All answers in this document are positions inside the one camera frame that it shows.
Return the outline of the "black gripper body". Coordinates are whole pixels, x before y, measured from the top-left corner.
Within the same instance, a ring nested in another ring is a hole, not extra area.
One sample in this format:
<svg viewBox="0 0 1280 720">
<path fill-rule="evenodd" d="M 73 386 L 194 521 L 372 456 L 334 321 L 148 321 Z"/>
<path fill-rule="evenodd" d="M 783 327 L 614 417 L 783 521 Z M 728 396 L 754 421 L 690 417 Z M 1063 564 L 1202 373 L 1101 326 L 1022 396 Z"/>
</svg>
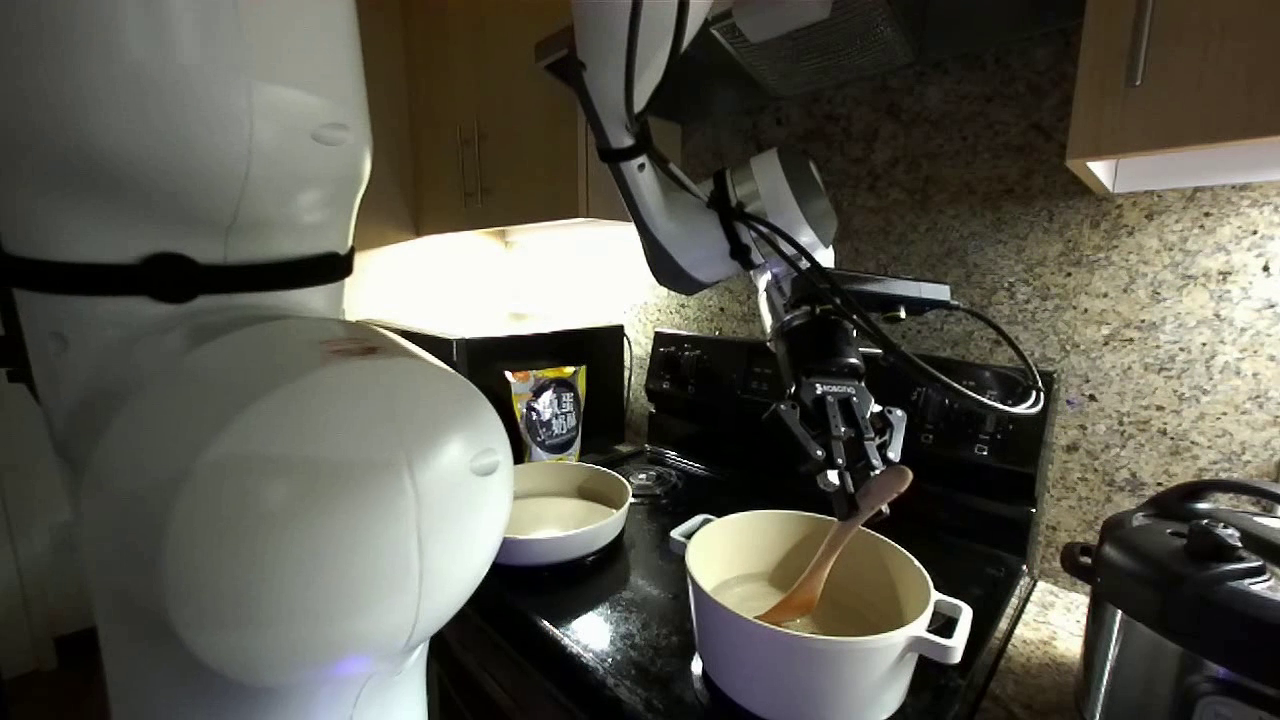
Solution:
<svg viewBox="0 0 1280 720">
<path fill-rule="evenodd" d="M 888 407 L 866 389 L 862 356 L 873 343 L 840 316 L 788 316 L 772 327 L 766 347 L 783 377 L 783 399 L 775 417 L 821 472 L 828 432 L 850 432 L 850 478 L 862 478 L 861 417 L 882 407 L 890 417 L 888 459 L 902 454 L 906 417 Z"/>
</svg>

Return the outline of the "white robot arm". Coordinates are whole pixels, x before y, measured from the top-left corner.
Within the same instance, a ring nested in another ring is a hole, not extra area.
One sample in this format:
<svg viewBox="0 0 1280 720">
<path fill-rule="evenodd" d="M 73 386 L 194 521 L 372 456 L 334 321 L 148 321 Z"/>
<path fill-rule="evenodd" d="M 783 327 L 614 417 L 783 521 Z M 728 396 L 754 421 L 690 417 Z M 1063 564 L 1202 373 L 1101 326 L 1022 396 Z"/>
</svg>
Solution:
<svg viewBox="0 0 1280 720">
<path fill-rule="evenodd" d="M 510 449 L 343 316 L 356 0 L 0 0 L 0 231 L 112 720 L 429 720 Z"/>
</svg>

